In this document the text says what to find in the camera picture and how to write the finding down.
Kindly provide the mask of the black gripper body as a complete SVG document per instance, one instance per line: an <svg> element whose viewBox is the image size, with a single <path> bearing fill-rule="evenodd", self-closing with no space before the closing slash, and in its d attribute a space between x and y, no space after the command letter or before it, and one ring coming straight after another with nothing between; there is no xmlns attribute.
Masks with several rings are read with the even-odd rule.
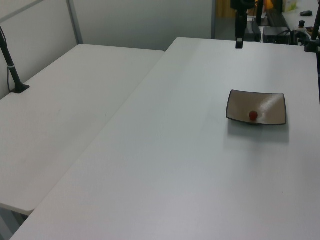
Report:
<svg viewBox="0 0 320 240"><path fill-rule="evenodd" d="M230 7L237 12L246 12L249 9L255 8L255 0L231 0Z"/></svg>

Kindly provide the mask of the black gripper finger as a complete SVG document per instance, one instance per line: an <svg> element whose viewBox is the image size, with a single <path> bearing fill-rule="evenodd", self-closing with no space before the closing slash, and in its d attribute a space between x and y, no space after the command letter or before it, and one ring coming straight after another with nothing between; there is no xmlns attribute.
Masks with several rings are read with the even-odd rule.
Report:
<svg viewBox="0 0 320 240"><path fill-rule="evenodd" d="M243 13L241 11L236 12L235 19L235 48L243 48L244 27L243 27Z"/></svg>
<svg viewBox="0 0 320 240"><path fill-rule="evenodd" d="M243 40L246 41L248 38L248 11L246 10L243 15Z"/></svg>

